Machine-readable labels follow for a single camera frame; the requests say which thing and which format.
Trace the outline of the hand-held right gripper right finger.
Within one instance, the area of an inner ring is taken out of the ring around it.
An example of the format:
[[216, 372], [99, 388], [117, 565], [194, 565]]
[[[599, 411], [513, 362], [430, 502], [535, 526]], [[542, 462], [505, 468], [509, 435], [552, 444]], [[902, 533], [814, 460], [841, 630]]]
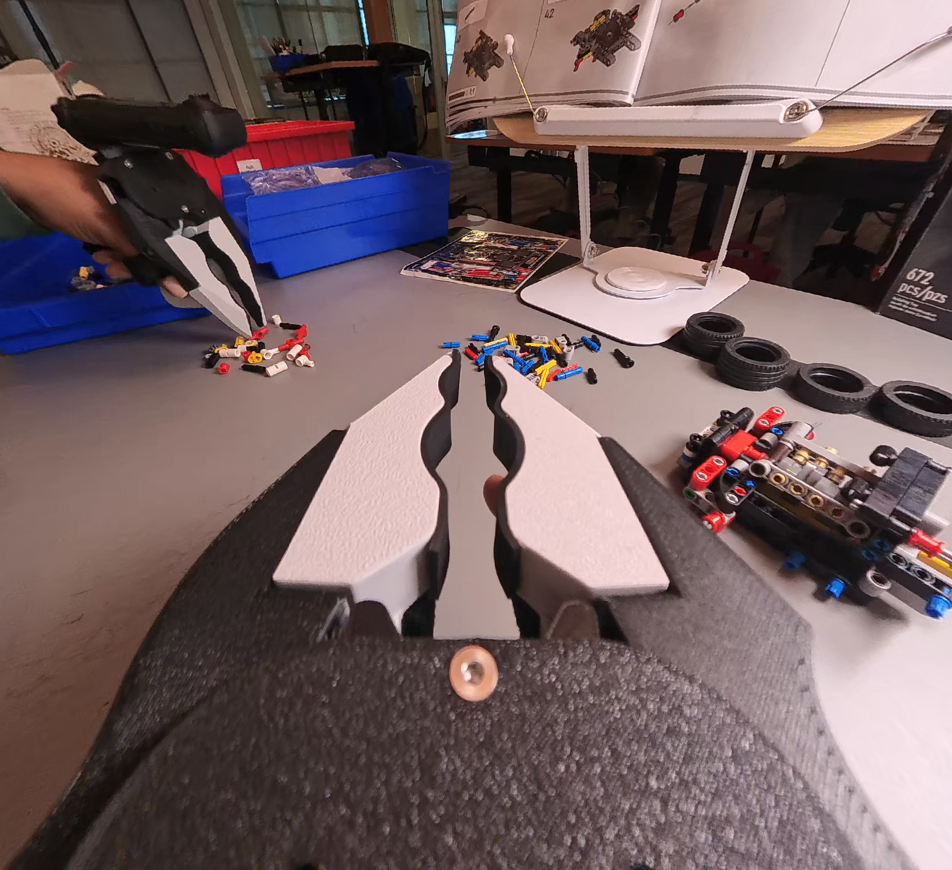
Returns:
[[485, 362], [496, 498], [494, 563], [519, 626], [547, 626], [566, 602], [664, 591], [669, 578], [588, 424], [505, 358]]

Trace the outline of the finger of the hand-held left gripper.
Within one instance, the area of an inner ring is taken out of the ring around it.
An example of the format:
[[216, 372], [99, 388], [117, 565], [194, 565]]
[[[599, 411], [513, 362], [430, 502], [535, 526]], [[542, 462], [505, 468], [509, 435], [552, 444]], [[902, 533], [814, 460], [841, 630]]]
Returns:
[[264, 328], [267, 319], [251, 264], [221, 217], [199, 226], [199, 247], [210, 272], [201, 277], [201, 294], [210, 310], [237, 332]]
[[[208, 276], [210, 272], [205, 254], [199, 247], [199, 227], [181, 227], [178, 232], [175, 232], [167, 239], [166, 244], [172, 254], [177, 258], [180, 266], [184, 268], [184, 272], [187, 273], [192, 281], [196, 282], [196, 286], [189, 290], [189, 296], [197, 304], [207, 308], [208, 311], [214, 314], [223, 324], [233, 330], [230, 325], [226, 324], [219, 316], [210, 310], [209, 303], [205, 301], [201, 294], [201, 277], [203, 275]], [[237, 333], [247, 335], [251, 332]]]

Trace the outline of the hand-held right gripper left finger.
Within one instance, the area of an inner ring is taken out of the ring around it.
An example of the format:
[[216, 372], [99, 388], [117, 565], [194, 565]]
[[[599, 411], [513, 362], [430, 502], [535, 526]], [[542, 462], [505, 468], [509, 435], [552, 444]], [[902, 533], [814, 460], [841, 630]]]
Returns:
[[446, 485], [460, 355], [439, 357], [345, 433], [272, 578], [432, 626], [449, 559]]

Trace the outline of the cluster of red white lego pieces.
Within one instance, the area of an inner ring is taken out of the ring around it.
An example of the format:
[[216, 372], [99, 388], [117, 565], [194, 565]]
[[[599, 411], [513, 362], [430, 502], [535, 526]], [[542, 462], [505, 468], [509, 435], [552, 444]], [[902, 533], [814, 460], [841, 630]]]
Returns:
[[230, 346], [211, 346], [203, 353], [201, 363], [221, 376], [243, 371], [267, 378], [284, 373], [292, 365], [316, 368], [307, 325], [284, 321], [279, 315], [247, 337], [237, 337]]

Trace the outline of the person's left forearm green sleeve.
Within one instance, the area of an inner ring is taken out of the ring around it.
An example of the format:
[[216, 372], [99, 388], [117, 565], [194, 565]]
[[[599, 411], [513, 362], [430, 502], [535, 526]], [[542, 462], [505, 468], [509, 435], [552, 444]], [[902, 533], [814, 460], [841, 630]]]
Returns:
[[17, 205], [10, 154], [1, 153], [1, 241], [14, 241], [30, 234], [32, 222]]

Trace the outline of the heap of mixed lego parts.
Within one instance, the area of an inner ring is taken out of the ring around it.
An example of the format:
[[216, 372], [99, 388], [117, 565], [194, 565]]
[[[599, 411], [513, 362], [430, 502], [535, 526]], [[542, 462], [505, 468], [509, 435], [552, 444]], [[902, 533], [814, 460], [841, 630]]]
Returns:
[[71, 273], [68, 291], [70, 293], [91, 292], [131, 283], [130, 278], [113, 278], [93, 266], [83, 266]]

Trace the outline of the pile of small lego pins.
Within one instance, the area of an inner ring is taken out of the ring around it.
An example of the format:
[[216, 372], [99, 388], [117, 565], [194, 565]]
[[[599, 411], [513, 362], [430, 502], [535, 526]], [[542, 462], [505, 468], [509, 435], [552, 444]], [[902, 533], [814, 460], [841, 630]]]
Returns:
[[477, 370], [483, 370], [490, 357], [502, 358], [539, 388], [574, 377], [586, 378], [590, 366], [581, 364], [578, 357], [598, 354], [602, 349], [602, 340], [595, 333], [572, 339], [566, 332], [549, 337], [506, 331], [499, 325], [473, 333], [461, 344], [458, 352]]

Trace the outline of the lego car chassis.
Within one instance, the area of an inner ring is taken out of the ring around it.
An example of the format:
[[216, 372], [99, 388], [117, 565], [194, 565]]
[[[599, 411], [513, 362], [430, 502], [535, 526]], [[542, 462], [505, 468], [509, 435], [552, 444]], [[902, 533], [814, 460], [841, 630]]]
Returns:
[[812, 574], [828, 598], [891, 595], [927, 618], [950, 617], [949, 521], [932, 508], [950, 467], [887, 446], [868, 465], [852, 463], [779, 406], [721, 411], [688, 437], [678, 467], [706, 529], [739, 524], [785, 569]]

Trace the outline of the lego instruction booklet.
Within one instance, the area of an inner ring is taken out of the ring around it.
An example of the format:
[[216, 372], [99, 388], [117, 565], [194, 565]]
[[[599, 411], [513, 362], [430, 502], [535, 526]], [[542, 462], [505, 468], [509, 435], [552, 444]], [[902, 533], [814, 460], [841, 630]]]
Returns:
[[554, 235], [469, 230], [403, 267], [404, 276], [517, 292], [566, 244]]

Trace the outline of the lego set box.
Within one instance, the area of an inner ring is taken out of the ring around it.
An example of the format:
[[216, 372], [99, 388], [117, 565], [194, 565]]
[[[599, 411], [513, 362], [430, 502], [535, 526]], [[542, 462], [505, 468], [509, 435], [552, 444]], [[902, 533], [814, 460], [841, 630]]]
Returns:
[[951, 338], [951, 195], [904, 262], [877, 314]]

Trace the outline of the open lego instruction book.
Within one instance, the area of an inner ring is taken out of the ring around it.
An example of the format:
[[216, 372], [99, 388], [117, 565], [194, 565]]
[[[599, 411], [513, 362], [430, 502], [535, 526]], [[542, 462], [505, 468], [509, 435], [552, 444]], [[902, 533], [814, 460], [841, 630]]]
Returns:
[[460, 0], [446, 123], [528, 104], [950, 109], [950, 0]]

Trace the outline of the large blue plastic bin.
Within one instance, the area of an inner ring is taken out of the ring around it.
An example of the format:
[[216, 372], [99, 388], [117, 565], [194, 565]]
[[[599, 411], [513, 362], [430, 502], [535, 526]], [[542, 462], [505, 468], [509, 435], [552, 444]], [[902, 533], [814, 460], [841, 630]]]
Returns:
[[254, 195], [241, 175], [222, 179], [223, 203], [247, 251], [278, 278], [445, 237], [450, 162], [391, 152], [401, 169]]

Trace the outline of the clear plastic bags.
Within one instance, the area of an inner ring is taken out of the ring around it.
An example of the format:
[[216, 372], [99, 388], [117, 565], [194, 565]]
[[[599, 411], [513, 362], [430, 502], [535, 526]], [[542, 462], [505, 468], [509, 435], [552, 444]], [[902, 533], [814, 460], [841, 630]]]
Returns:
[[348, 182], [356, 179], [396, 174], [409, 166], [391, 157], [370, 158], [353, 166], [276, 168], [240, 174], [253, 195], [270, 195], [303, 188]]

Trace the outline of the small blue plastic bin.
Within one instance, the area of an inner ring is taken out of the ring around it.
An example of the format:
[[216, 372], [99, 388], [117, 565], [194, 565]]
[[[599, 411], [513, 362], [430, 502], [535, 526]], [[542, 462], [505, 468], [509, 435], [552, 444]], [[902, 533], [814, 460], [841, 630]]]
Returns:
[[81, 243], [55, 233], [1, 245], [1, 350], [18, 354], [208, 315], [170, 305], [137, 283], [72, 291], [92, 259]]

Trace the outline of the red plastic bin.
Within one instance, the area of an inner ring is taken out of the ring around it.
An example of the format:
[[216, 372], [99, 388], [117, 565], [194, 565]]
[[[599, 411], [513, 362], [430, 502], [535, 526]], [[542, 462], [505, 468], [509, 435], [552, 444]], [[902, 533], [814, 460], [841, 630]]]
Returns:
[[247, 124], [247, 142], [220, 158], [180, 150], [189, 165], [222, 196], [227, 175], [293, 167], [351, 157], [351, 121], [297, 120]]

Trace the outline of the white printed cardboard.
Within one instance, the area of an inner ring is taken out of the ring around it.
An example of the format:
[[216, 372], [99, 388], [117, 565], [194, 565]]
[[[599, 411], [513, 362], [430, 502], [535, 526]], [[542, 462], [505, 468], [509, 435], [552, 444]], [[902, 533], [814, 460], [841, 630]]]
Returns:
[[58, 98], [103, 95], [69, 74], [70, 65], [51, 69], [38, 59], [19, 60], [1, 69], [1, 150], [95, 164], [92, 150], [78, 143], [52, 111]]

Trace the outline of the wooden book stand tray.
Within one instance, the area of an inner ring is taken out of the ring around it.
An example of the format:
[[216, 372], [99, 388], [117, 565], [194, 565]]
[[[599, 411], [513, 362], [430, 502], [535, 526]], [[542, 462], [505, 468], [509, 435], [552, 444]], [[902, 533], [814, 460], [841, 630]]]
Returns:
[[594, 107], [550, 105], [533, 115], [496, 117], [499, 130], [526, 149], [575, 146], [653, 150], [850, 152], [914, 126], [928, 111], [819, 109], [808, 100]]

